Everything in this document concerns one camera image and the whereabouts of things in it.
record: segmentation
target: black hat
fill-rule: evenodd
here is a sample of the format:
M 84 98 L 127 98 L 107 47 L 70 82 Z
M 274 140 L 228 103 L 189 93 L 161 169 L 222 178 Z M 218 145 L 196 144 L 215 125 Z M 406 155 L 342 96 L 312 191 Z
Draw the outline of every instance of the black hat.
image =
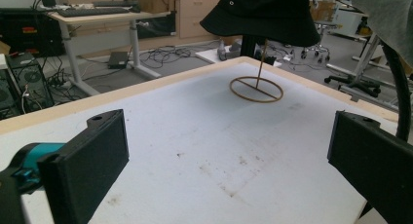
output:
M 220 0 L 201 26 L 218 36 L 261 36 L 292 46 L 319 41 L 309 0 Z

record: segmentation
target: stain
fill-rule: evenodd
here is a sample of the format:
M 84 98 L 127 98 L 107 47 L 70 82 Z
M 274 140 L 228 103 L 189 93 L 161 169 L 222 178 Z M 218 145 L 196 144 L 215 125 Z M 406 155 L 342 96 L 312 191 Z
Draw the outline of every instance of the stain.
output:
M 210 172 L 210 169 L 207 165 L 200 166 L 200 170 L 201 172 L 206 173 L 209 176 L 212 176 L 212 173 Z
M 243 166 L 247 165 L 246 159 L 244 159 L 242 156 L 240 156 L 240 164 Z
M 261 159 L 261 158 L 258 157 L 258 156 L 255 156 L 255 159 L 258 160 L 258 161 L 264 162 L 264 159 Z
M 299 110 L 299 109 L 302 109 L 303 107 L 304 107 L 303 104 L 295 103 L 295 104 L 289 106 L 288 109 L 290 109 L 290 110 Z
M 112 206 L 118 205 L 120 202 L 121 202 L 121 195 L 116 195 L 112 197 L 109 201 L 107 201 L 107 203 Z
M 228 196 L 230 196 L 230 198 L 233 198 L 237 195 L 237 192 L 228 191 L 228 189 L 225 187 L 225 185 L 221 185 L 219 187 L 222 189 L 222 191 L 224 191 L 226 194 L 228 194 Z

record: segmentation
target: cardboard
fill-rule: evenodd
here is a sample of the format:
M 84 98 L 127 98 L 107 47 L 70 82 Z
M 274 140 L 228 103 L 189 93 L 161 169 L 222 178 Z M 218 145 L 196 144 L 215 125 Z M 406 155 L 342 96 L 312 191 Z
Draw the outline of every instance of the cardboard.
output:
M 10 46 L 0 41 L 0 54 L 8 55 L 9 51 L 10 51 Z
M 140 10 L 147 13 L 163 13 L 170 11 L 169 0 L 138 0 Z
M 313 5 L 310 8 L 310 13 L 314 21 L 332 21 L 335 3 L 329 1 L 319 1 L 319 7 Z

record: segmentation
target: table surface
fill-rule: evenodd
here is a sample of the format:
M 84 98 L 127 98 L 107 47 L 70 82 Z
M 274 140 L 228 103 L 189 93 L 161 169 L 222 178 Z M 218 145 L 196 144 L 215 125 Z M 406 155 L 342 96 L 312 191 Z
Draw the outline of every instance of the table surface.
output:
M 232 94 L 258 66 L 240 57 L 1 121 L 0 168 L 27 143 L 66 142 L 122 108 L 131 160 L 91 223 L 354 223 L 365 200 L 326 159 L 335 112 L 391 133 L 396 114 L 265 64 L 280 101 Z M 52 223 L 44 192 L 23 200 L 32 223 Z
M 102 16 L 88 16 L 88 17 L 77 17 L 77 18 L 65 18 L 58 13 L 49 14 L 52 19 L 64 22 L 67 25 L 77 25 L 77 24 L 94 24 L 99 22 L 117 22 L 117 21 L 129 21 L 133 19 L 150 19 L 159 18 L 169 15 L 170 12 L 151 14 L 151 13 L 124 13 L 124 14 L 112 14 L 112 15 L 102 15 Z

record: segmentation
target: desk leg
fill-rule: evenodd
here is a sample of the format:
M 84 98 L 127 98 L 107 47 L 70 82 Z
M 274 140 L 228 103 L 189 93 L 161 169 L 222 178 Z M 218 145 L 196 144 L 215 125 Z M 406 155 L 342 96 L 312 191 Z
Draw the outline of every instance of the desk leg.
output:
M 136 28 L 136 20 L 130 21 L 130 33 L 131 33 L 131 48 L 133 53 L 133 62 L 132 67 L 137 69 L 139 72 L 143 73 L 144 75 L 148 76 L 151 79 L 157 79 L 161 77 L 161 74 L 144 67 L 140 64 L 139 60 L 139 41 L 137 39 L 137 28 Z
M 82 80 L 82 76 L 80 75 L 76 56 L 73 54 L 73 51 L 72 51 L 71 38 L 70 38 L 69 31 L 67 29 L 67 25 L 65 25 L 62 22 L 59 22 L 59 25 L 60 25 L 61 37 L 63 39 L 64 48 L 66 49 L 66 54 L 67 54 L 67 57 L 70 63 L 70 69 L 73 75 L 73 78 L 70 79 L 70 82 L 88 95 L 99 94 L 98 91 L 93 89 L 91 86 L 89 86 Z

